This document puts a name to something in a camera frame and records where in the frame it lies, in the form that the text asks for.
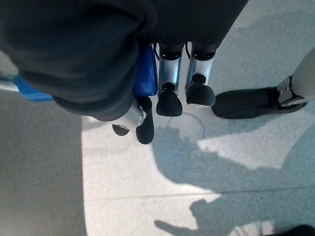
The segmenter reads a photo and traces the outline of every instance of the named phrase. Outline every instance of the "gray floor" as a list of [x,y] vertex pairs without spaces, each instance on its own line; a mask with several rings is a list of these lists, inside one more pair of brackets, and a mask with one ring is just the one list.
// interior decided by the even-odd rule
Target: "gray floor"
[[[251,0],[218,50],[215,92],[292,74],[315,47],[314,22],[314,0]],[[180,118],[155,114],[155,140],[142,146],[54,104],[4,92],[0,101],[1,235],[258,236],[315,226],[315,104],[251,120],[184,106]]]

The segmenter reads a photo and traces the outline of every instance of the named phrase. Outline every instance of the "black fabric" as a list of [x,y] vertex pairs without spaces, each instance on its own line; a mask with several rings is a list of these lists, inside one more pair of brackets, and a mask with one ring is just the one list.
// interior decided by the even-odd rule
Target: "black fabric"
[[217,48],[247,0],[1,0],[0,49],[66,110],[117,119],[131,106],[139,44]]
[[248,119],[268,114],[285,114],[301,110],[307,103],[280,106],[276,87],[242,89],[220,93],[213,113],[225,119]]

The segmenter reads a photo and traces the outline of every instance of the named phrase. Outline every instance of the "black rubber foot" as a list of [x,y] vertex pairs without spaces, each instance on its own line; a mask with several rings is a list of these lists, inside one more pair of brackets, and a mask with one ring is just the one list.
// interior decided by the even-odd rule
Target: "black rubber foot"
[[310,225],[300,225],[285,233],[273,236],[315,236],[315,229]]
[[292,113],[301,110],[307,103],[286,107],[278,104],[276,88],[234,90],[216,96],[213,113],[225,119],[255,118],[268,114]]
[[139,105],[147,113],[142,125],[136,128],[136,136],[140,143],[149,144],[154,137],[154,125],[152,116],[152,102],[148,97],[138,97]]
[[119,136],[125,136],[127,133],[129,133],[128,129],[122,128],[118,125],[113,124],[112,127],[113,127],[115,134],[117,134]]
[[183,113],[183,106],[177,95],[170,90],[164,91],[158,98],[157,114],[165,117],[179,117]]
[[213,106],[216,96],[213,90],[203,83],[192,83],[186,91],[187,104]]

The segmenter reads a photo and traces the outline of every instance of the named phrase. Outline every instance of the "blue plastic part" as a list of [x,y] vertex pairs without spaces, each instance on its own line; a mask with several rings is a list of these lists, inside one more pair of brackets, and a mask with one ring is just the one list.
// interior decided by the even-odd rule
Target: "blue plastic part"
[[158,92],[158,73],[156,56],[148,45],[139,53],[137,60],[137,79],[133,87],[139,97],[154,96]]
[[51,95],[34,89],[31,85],[24,82],[20,75],[15,77],[15,84],[24,98],[32,102],[52,101]]

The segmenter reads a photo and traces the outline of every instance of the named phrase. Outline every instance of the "black cable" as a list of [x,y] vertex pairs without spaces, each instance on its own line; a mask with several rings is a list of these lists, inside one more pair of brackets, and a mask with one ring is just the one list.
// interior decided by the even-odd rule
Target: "black cable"
[[155,54],[156,57],[157,57],[157,60],[159,61],[159,56],[158,56],[158,53],[157,53],[157,43],[154,43],[154,44],[153,44],[153,50],[154,50],[154,54]]
[[190,53],[189,53],[189,50],[188,50],[188,42],[185,43],[185,50],[186,50],[187,57],[190,60]]

